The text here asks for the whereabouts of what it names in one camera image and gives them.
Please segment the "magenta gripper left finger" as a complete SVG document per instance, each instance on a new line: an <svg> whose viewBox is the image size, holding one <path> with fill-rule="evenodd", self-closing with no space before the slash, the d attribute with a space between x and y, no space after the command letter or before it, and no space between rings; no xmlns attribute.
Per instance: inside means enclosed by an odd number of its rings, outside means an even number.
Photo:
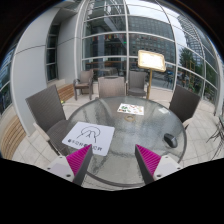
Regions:
<svg viewBox="0 0 224 224"><path fill-rule="evenodd" d="M68 156L57 157L47 167L47 171L81 186L92 155L92 145L87 145Z"/></svg>

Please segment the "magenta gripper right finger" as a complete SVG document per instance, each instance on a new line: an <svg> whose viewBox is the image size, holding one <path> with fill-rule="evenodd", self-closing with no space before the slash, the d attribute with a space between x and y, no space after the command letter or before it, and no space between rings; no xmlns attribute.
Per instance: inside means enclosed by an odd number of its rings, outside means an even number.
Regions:
<svg viewBox="0 0 224 224"><path fill-rule="evenodd" d="M135 145L135 156L145 184L152 183L182 169L168 155L160 156L138 144Z"/></svg>

